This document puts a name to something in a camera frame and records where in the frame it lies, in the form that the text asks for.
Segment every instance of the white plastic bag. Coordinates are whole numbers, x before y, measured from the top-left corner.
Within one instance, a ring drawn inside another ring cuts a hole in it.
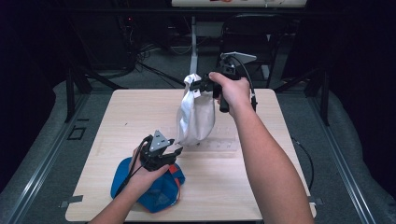
[[[207,138],[215,125],[213,92],[190,91],[193,81],[201,80],[196,74],[184,78],[186,88],[177,111],[177,139],[181,146],[193,146]]]

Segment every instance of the wooden tabletop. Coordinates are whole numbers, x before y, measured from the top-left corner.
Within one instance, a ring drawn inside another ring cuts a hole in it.
[[[69,204],[65,215],[68,221],[89,221],[111,202],[110,188],[117,167],[132,156],[143,138],[155,130],[168,139],[176,138],[176,115],[183,92],[114,91],[74,192],[74,196],[83,195],[82,202]],[[275,93],[256,90],[256,94],[257,113],[290,157],[309,195]],[[199,147],[184,147],[177,164],[186,176],[178,203],[155,214],[137,203],[127,221],[262,219],[248,183],[235,124],[229,114],[219,112],[217,104],[212,133]]]

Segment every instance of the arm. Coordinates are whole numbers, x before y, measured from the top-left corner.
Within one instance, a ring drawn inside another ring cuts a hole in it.
[[[252,109],[246,79],[232,81],[219,73],[209,77],[222,86],[222,97],[230,105],[264,223],[314,223],[301,178]]]
[[[141,165],[140,160],[136,161],[134,169]],[[128,216],[132,205],[144,194],[152,183],[169,169],[169,165],[149,172],[145,168],[141,168],[125,186],[124,190],[90,223],[123,223]]]

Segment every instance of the blue cloth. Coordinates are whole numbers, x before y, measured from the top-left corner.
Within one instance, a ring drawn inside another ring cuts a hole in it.
[[[114,175],[113,183],[111,185],[110,195],[114,199],[117,189],[124,181],[129,173],[129,164],[132,157],[123,160]],[[185,181],[185,176],[180,167],[175,164],[177,171],[171,174],[168,170],[165,174],[160,176],[151,187],[146,191],[137,201],[145,206],[151,213],[159,212],[170,205],[177,202],[178,185],[175,178],[178,179],[180,186]]]

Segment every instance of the human hand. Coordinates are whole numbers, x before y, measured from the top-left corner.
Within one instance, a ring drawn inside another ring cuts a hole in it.
[[[221,85],[221,97],[224,97],[229,104],[231,116],[234,116],[239,109],[245,108],[245,106],[251,107],[249,83],[245,77],[231,80],[220,73],[211,72],[209,78]]]
[[[136,150],[134,150],[134,156],[133,159],[131,160],[131,163],[129,164],[129,169],[131,169],[132,162],[134,160],[134,157],[136,156]],[[142,165],[140,161],[140,155],[139,158],[137,158],[136,164],[134,165],[134,172],[139,169],[139,167]],[[146,168],[141,167],[129,180],[128,185],[126,188],[134,188],[134,190],[137,190],[137,193],[139,195],[144,194],[149,187],[151,187],[152,183],[158,179],[160,176],[165,174],[165,172],[169,169],[169,165],[165,164],[163,167],[156,171],[148,171]]]

